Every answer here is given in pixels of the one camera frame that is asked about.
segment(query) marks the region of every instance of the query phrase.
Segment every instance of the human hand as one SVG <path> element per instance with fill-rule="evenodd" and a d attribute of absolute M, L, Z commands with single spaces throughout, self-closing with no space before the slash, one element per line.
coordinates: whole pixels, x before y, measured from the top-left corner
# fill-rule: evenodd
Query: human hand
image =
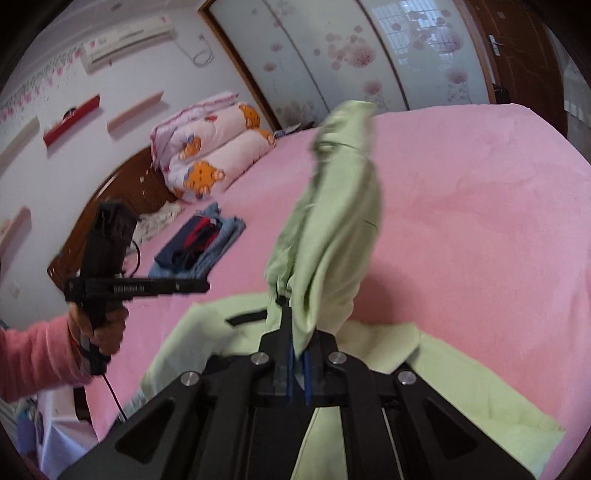
<path fill-rule="evenodd" d="M 82 333 L 99 348 L 103 355 L 114 355 L 121 347 L 128 316 L 129 312 L 124 307 L 113 310 L 107 313 L 105 324 L 93 331 L 88 315 L 76 303 L 70 303 L 68 328 L 76 343 L 80 343 Z"/>

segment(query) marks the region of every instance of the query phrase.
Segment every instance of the pink mattress cover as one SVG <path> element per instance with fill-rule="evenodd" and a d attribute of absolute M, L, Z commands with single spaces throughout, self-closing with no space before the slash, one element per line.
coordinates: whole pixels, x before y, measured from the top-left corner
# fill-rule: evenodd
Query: pink mattress cover
<path fill-rule="evenodd" d="M 375 119 L 384 224 L 353 317 L 415 322 L 480 361 L 566 429 L 553 479 L 591 424 L 591 167 L 517 105 L 446 106 Z M 313 131 L 290 135 L 220 199 L 246 231 L 203 296 L 138 299 L 108 378 L 127 402 L 195 301 L 265 291 L 263 269 L 304 189 Z M 138 275 L 195 209 L 142 245 Z M 86 388 L 101 439 L 117 414 L 104 381 Z"/>

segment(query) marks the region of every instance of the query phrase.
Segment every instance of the sliding wardrobe door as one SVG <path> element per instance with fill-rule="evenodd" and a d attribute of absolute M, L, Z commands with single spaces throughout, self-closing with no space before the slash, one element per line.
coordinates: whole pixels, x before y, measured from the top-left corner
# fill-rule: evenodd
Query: sliding wardrobe door
<path fill-rule="evenodd" d="M 454 0 L 359 1 L 384 40 L 411 109 L 489 103 L 476 47 Z"/>
<path fill-rule="evenodd" d="M 355 0 L 215 0 L 209 7 L 281 125 L 324 120 L 345 100 L 407 110 Z"/>

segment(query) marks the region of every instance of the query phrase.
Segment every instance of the person's arm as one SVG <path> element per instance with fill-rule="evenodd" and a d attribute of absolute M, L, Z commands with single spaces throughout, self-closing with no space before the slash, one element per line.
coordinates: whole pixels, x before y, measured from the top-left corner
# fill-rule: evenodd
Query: person's arm
<path fill-rule="evenodd" d="M 62 385 L 86 385 L 92 377 L 81 366 L 80 333 L 104 355 L 119 351 L 128 312 L 109 312 L 94 332 L 90 320 L 75 304 L 63 317 L 36 323 L 26 332 L 0 329 L 0 398 L 12 402 L 40 390 Z"/>
<path fill-rule="evenodd" d="M 90 383 L 70 339 L 67 315 L 26 332 L 0 330 L 0 398 L 12 402 L 48 388 Z"/>

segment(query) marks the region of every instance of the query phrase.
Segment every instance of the silver screw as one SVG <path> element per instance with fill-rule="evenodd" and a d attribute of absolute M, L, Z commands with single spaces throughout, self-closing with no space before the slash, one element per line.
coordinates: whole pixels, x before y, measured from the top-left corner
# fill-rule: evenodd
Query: silver screw
<path fill-rule="evenodd" d="M 190 387 L 199 381 L 199 374 L 197 372 L 185 372 L 181 375 L 181 383 L 185 387 Z"/>
<path fill-rule="evenodd" d="M 255 365 L 266 364 L 269 361 L 269 355 L 265 352 L 257 352 L 251 355 L 251 362 Z"/>
<path fill-rule="evenodd" d="M 398 374 L 398 381 L 402 385 L 412 385 L 417 381 L 417 376 L 410 370 L 403 370 Z"/>
<path fill-rule="evenodd" d="M 343 352 L 332 352 L 329 361 L 333 365 L 341 365 L 347 361 L 347 356 Z"/>

